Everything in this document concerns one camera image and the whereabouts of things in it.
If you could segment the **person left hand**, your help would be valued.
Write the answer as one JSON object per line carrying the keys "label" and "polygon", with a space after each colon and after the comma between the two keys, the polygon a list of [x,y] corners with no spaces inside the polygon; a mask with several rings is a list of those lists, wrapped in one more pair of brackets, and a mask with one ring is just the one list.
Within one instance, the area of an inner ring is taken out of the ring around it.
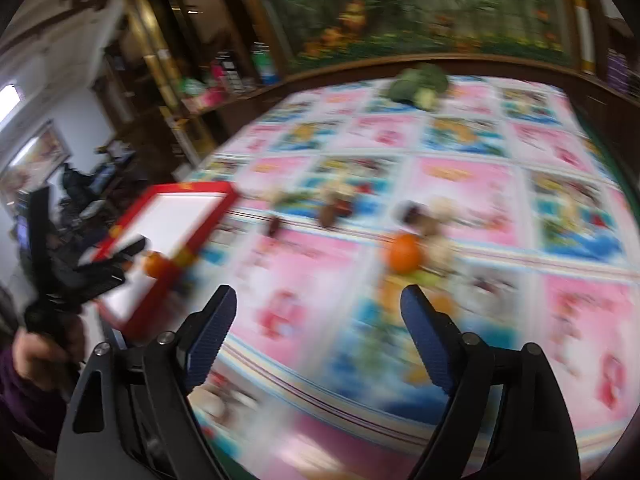
{"label": "person left hand", "polygon": [[20,327],[12,344],[14,368],[23,379],[43,391],[73,391],[79,365],[86,357],[85,325],[73,316],[65,325],[66,345],[60,347],[50,337]]}

